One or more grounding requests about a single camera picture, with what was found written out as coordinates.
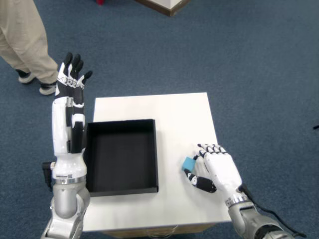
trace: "robotic hand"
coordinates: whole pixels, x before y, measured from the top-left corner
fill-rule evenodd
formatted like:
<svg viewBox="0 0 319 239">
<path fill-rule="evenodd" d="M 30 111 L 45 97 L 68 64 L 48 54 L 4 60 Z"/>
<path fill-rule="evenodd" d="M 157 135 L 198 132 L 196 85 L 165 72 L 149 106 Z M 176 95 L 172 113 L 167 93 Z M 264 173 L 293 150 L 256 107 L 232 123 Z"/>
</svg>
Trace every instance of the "robotic hand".
<svg viewBox="0 0 319 239">
<path fill-rule="evenodd" d="M 198 144 L 201 148 L 193 160 L 186 158 L 183 170 L 192 185 L 213 193 L 221 191 L 235 231 L 245 239 L 293 239 L 294 236 L 285 232 L 277 221 L 261 215 L 256 206 L 263 211 L 273 213 L 280 222 L 284 222 L 272 211 L 263 209 L 254 202 L 251 194 L 239 175 L 237 167 L 227 151 L 220 145 Z M 202 157 L 205 167 L 212 179 L 192 174 L 196 160 Z M 286 225 L 296 236 L 306 237 Z"/>
<path fill-rule="evenodd" d="M 90 202 L 90 194 L 85 187 L 82 137 L 85 124 L 83 88 L 92 71 L 78 78 L 82 67 L 80 55 L 72 60 L 72 54 L 68 53 L 58 74 L 52 104 L 53 146 L 57 161 L 49 165 L 55 180 L 50 207 L 52 217 L 42 239 L 79 238 Z"/>
</svg>

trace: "blue sponge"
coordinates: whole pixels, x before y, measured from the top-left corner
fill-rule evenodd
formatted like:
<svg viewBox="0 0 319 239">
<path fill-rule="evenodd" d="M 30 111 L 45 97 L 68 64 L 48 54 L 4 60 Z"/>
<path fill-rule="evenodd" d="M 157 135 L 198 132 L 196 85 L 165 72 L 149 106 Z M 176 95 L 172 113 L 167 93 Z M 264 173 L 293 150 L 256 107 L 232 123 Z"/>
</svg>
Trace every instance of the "blue sponge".
<svg viewBox="0 0 319 239">
<path fill-rule="evenodd" d="M 196 160 L 190 158 L 190 157 L 186 157 L 183 166 L 182 166 L 182 170 L 184 171 L 185 169 L 189 170 L 190 172 L 193 171 L 194 167 L 195 167 L 195 163 Z"/>
</svg>

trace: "sneaker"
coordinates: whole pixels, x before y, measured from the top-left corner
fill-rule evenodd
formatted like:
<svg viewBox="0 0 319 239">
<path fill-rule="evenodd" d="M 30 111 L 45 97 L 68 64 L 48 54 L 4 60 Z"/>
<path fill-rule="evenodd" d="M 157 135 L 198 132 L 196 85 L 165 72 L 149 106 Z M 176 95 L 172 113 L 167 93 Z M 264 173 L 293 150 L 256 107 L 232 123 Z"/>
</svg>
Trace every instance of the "sneaker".
<svg viewBox="0 0 319 239">
<path fill-rule="evenodd" d="M 35 76 L 29 72 L 29 73 L 26 73 L 22 70 L 16 70 L 19 74 L 19 82 L 22 83 L 22 84 L 29 84 L 31 83 L 31 81 L 33 81 L 33 79 L 35 79 Z"/>
<path fill-rule="evenodd" d="M 51 83 L 51 84 L 46 84 L 46 83 L 40 82 L 40 85 L 41 85 L 41 87 L 40 87 L 39 91 L 44 96 L 48 96 L 48 95 L 55 93 L 56 81 Z"/>
</svg>

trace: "black tray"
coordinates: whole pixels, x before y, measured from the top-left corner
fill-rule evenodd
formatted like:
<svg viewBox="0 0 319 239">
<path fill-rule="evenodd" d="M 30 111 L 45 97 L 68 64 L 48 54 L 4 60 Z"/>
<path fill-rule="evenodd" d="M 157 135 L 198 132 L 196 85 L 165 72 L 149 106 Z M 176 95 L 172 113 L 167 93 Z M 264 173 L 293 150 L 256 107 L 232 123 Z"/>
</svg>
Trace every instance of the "black tray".
<svg viewBox="0 0 319 239">
<path fill-rule="evenodd" d="M 159 191 L 154 119 L 88 123 L 86 142 L 91 196 Z"/>
</svg>

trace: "leg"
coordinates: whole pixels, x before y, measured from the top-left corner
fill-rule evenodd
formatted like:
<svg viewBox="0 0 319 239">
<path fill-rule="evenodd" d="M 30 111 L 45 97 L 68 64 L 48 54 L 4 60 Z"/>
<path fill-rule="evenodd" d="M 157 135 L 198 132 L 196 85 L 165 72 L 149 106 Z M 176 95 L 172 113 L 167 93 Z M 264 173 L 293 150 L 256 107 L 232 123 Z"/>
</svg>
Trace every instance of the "leg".
<svg viewBox="0 0 319 239">
<path fill-rule="evenodd" d="M 26 73 L 30 72 L 30 70 L 26 67 L 23 61 L 21 61 L 21 59 L 17 56 L 15 51 L 9 46 L 1 29 L 0 29 L 0 56 L 12 68 L 16 70 L 22 70 Z"/>
<path fill-rule="evenodd" d="M 1 0 L 0 27 L 6 41 L 42 83 L 53 83 L 57 64 L 47 52 L 45 29 L 33 0 Z"/>
</svg>

